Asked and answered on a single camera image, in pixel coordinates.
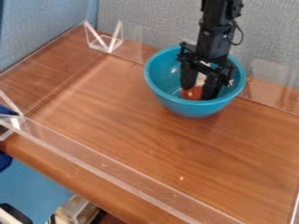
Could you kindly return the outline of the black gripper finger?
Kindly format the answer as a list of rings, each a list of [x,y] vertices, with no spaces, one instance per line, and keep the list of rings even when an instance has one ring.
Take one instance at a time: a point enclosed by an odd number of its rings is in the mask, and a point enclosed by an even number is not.
[[[200,76],[202,85],[202,99],[204,101],[212,100],[218,97],[220,88],[224,83],[224,75],[219,72],[211,72]]]
[[[195,86],[198,78],[198,70],[195,69],[195,66],[191,62],[183,61],[182,62],[182,88],[190,89]]]

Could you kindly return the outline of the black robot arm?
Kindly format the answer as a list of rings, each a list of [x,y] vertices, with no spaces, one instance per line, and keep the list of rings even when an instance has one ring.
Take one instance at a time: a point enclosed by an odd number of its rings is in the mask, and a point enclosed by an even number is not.
[[[195,45],[182,42],[178,60],[180,66],[180,97],[203,101],[218,97],[220,88],[234,83],[236,67],[228,60],[236,23],[244,7],[243,0],[202,0],[200,32]]]

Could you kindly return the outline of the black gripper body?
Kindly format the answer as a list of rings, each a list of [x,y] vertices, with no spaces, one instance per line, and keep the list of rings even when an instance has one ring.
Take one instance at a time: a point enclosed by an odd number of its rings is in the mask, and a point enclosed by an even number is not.
[[[198,43],[196,45],[183,41],[178,60],[180,63],[183,61],[191,62],[198,73],[223,73],[223,86],[230,86],[234,82],[232,73],[235,72],[235,66],[230,62],[230,48],[231,43],[228,41]]]

